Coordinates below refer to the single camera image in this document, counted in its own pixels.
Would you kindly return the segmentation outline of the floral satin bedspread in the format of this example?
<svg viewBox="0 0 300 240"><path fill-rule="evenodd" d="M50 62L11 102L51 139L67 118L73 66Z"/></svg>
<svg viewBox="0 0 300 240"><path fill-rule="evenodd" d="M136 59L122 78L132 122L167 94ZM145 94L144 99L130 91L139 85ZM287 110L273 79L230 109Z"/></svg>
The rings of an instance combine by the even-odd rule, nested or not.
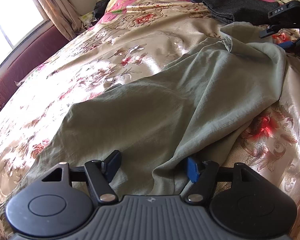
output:
<svg viewBox="0 0 300 240"><path fill-rule="evenodd" d="M300 56L188 0L110 0L94 27L19 82L0 112L0 239L8 200L61 161L122 152L112 187L181 194L190 154L243 162L288 194L300 239Z"/></svg>

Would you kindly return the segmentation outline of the black bag on nightstand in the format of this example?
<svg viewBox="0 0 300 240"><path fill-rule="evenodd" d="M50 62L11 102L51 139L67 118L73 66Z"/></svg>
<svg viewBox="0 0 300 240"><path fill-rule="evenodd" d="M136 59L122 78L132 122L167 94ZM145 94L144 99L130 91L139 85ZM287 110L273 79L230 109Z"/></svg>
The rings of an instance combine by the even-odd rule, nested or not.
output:
<svg viewBox="0 0 300 240"><path fill-rule="evenodd" d="M95 4L93 16L96 21L99 21L104 16L109 2L110 0L100 0Z"/></svg>

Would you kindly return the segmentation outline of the maroon padded bed rail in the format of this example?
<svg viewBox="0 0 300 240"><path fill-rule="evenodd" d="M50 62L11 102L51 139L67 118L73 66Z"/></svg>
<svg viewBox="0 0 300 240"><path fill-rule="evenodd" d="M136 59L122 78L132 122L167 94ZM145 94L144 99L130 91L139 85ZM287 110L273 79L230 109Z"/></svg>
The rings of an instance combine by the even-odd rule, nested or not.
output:
<svg viewBox="0 0 300 240"><path fill-rule="evenodd" d="M63 48L68 42L54 26L30 42L21 54L12 60L7 70L0 77L0 108L8 102L18 89L16 83Z"/></svg>

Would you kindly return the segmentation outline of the sage green pants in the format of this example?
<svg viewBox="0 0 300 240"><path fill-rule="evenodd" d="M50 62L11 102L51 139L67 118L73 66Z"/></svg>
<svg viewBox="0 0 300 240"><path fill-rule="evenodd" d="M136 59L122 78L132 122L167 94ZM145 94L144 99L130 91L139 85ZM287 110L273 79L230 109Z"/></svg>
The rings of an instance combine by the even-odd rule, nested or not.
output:
<svg viewBox="0 0 300 240"><path fill-rule="evenodd" d="M242 129L281 94L285 52L249 23L98 24L27 76L0 113L0 212L61 161L113 150L118 193L177 193L176 165Z"/></svg>

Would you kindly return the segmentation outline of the folded black garment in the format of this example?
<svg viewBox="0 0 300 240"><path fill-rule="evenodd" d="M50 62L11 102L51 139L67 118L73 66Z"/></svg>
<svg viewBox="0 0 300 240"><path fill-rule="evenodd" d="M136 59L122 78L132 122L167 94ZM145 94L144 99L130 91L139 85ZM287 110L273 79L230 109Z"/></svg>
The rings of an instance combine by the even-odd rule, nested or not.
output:
<svg viewBox="0 0 300 240"><path fill-rule="evenodd" d="M262 0L205 0L203 3L213 18L225 24L234 22L268 24L268 13L279 6L277 2Z"/></svg>

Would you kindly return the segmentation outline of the beige curtain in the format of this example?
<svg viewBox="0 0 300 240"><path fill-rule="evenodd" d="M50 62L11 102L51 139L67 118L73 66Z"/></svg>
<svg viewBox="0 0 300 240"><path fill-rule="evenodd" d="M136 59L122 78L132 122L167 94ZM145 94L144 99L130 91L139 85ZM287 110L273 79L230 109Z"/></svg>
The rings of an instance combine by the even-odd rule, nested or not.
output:
<svg viewBox="0 0 300 240"><path fill-rule="evenodd" d="M59 32L69 41L83 29L79 13L69 0L38 0Z"/></svg>

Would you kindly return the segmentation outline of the window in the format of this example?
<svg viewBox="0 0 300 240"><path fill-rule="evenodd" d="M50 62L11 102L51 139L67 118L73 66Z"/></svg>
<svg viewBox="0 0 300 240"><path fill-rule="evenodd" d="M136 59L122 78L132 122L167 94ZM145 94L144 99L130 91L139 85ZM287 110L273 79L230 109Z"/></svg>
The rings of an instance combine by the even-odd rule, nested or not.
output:
<svg viewBox="0 0 300 240"><path fill-rule="evenodd" d="M38 0L0 0L0 65L47 20Z"/></svg>

